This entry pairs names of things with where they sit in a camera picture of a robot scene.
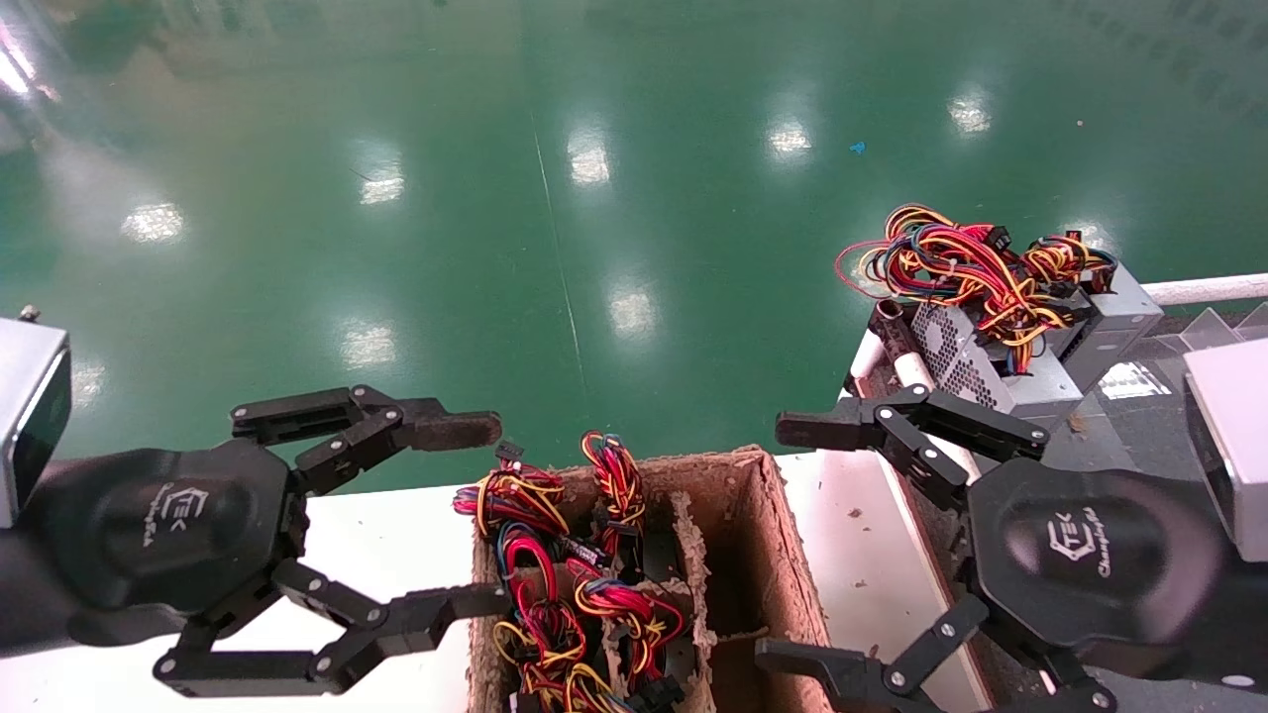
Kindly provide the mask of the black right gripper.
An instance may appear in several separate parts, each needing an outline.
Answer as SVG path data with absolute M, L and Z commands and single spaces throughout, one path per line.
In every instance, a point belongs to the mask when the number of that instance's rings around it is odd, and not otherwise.
M 938 509 L 967 507 L 973 582 L 989 600 L 962 596 L 891 664 L 852 650 L 756 642 L 757 667 L 812 677 L 834 712 L 940 710 L 924 681 L 973 636 L 992 636 L 1003 618 L 1040 644 L 1064 650 L 1036 660 L 1054 690 L 1002 712 L 1115 712 L 1115 695 L 1065 650 L 1178 644 L 1230 559 L 1230 542 L 1198 482 L 1044 466 L 1037 461 L 1047 430 L 927 384 L 885 398 L 846 395 L 828 412 L 780 412 L 776 442 L 871 450 Z M 965 466 L 935 442 L 1004 464 L 969 487 Z

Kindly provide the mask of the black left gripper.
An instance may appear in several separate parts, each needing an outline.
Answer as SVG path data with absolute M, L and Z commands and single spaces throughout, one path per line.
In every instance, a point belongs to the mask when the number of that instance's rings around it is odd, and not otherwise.
M 353 384 L 231 410 L 210 450 L 129 450 L 56 461 L 36 486 L 36 551 L 49 565 L 41 603 L 55 644 L 178 644 L 153 677 L 186 698 L 340 695 L 389 658 L 437 650 L 458 620 L 510 612 L 507 587 L 426 587 L 377 603 L 298 562 L 306 495 L 326 495 L 402 450 L 495 444 L 493 411 L 451 412 Z M 262 447 L 318 442 L 294 466 Z M 341 628 L 322 650 L 222 651 L 288 599 Z

